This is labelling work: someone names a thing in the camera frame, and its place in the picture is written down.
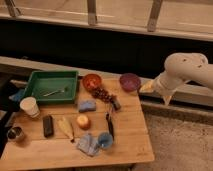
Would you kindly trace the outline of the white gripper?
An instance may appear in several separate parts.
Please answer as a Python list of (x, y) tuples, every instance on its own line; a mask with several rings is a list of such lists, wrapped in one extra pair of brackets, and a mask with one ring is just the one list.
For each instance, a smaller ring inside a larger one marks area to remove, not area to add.
[(154, 90), (163, 96), (164, 104), (168, 106), (172, 99), (170, 95), (174, 93), (174, 89), (171, 87), (169, 76), (166, 73), (161, 73), (154, 79), (154, 82), (152, 80), (146, 82), (141, 86), (139, 92), (152, 93)]

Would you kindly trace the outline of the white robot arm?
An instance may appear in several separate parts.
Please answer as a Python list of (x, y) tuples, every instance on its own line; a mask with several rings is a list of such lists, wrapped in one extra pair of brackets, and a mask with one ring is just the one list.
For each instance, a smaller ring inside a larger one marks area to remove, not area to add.
[(139, 92), (157, 92), (168, 105), (177, 89), (190, 81), (213, 90), (213, 64), (202, 53), (173, 53), (166, 58), (164, 71), (142, 85)]

